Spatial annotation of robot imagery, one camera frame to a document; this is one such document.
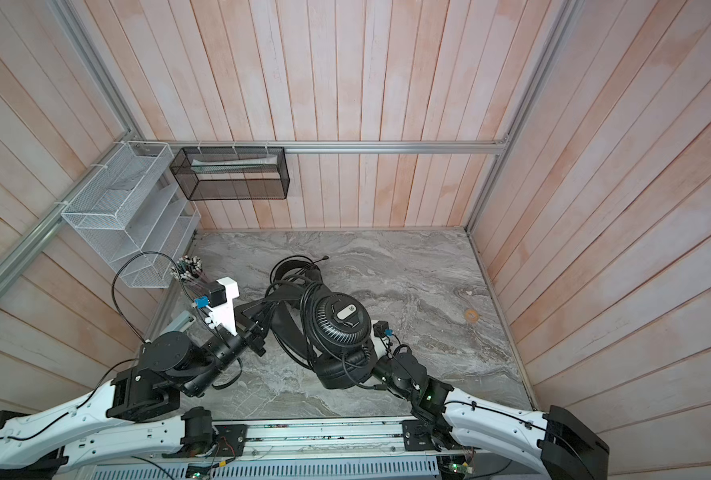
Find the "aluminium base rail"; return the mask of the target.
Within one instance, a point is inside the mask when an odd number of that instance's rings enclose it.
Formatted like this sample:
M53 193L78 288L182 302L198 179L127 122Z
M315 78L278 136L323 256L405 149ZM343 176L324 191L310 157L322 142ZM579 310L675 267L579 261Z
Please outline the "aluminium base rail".
M435 448L407 416L216 424L204 459L137 453L84 466L77 479L545 479L481 447Z

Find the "small brown round disc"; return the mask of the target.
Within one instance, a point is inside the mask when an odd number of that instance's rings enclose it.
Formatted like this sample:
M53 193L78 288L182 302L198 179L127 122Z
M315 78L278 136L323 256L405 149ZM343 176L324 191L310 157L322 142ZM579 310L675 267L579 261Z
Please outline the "small brown round disc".
M465 320L471 324L479 322L479 312L477 312L477 310L467 309L465 310L465 314L463 314L463 316L465 316Z

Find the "clear cup of pencils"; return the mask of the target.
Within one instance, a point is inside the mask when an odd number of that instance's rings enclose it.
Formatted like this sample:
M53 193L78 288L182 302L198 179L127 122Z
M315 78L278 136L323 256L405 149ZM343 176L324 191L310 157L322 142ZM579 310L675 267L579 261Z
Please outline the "clear cup of pencils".
M202 259L197 256L182 256L174 262L170 271L176 281L185 286L205 285L209 282Z

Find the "papers in black basket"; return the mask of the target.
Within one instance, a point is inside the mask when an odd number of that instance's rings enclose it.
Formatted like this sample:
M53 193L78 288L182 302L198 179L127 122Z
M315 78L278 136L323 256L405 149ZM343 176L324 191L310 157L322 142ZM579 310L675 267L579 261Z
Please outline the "papers in black basket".
M223 161L192 160L190 169L197 174L221 174L232 172L265 172L271 171L278 165L277 156L259 157L250 159L229 159Z

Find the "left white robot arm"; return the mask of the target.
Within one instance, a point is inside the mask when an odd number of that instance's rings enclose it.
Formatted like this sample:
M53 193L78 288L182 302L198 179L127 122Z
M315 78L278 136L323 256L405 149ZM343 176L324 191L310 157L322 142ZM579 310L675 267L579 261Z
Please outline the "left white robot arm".
M268 308L251 302L233 314L236 331L216 326L202 345L183 331L159 335L135 365L81 398L32 415L1 411L0 479L50 479L113 454L211 454L218 446L211 414L177 409L181 396L203 396L245 350L264 354Z

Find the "large black gaming headset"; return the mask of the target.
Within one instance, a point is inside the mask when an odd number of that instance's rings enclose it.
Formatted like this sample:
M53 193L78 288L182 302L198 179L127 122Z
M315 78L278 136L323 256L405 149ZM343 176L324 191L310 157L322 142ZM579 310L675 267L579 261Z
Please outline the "large black gaming headset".
M305 255L291 255L281 259L269 274L270 283L281 281L321 282L322 273L319 267L321 262L329 260L325 255L313 260Z

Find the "small black wired headphones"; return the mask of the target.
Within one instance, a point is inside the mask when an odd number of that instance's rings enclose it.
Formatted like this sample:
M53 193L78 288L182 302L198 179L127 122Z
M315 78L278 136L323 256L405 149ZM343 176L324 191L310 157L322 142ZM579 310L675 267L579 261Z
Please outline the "small black wired headphones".
M320 281L277 281L265 291L261 316L286 355L329 390L365 389L379 360L367 310Z

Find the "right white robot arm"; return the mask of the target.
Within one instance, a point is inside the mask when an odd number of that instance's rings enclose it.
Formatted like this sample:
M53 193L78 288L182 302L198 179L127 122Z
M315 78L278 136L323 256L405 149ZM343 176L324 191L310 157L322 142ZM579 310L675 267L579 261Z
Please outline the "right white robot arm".
M429 376L407 350L379 358L373 377L411 404L437 445L485 450L551 479L609 477L609 446L565 408L518 410L477 398Z

